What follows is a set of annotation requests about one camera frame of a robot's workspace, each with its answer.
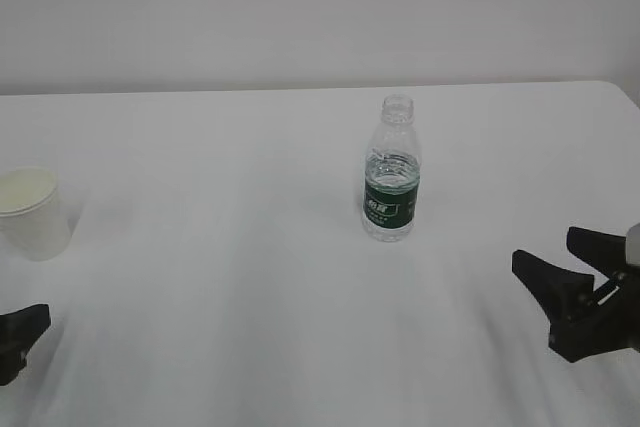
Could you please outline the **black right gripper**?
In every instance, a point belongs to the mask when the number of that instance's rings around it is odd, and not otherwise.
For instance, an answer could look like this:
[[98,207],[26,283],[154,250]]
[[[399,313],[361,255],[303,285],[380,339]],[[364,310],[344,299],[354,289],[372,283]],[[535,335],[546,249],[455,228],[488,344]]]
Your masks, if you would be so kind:
[[626,238],[570,227],[566,246],[598,272],[595,277],[554,266],[529,252],[512,254],[512,273],[550,321],[548,345],[568,362],[624,349],[639,349],[639,270],[628,268]]

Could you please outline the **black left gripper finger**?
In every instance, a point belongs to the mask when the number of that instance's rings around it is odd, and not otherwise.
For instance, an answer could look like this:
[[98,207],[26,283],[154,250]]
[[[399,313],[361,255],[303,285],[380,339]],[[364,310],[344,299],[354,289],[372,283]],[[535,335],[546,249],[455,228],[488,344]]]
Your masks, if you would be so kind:
[[0,318],[0,385],[14,381],[27,365],[27,355],[51,326],[48,304],[34,304]]

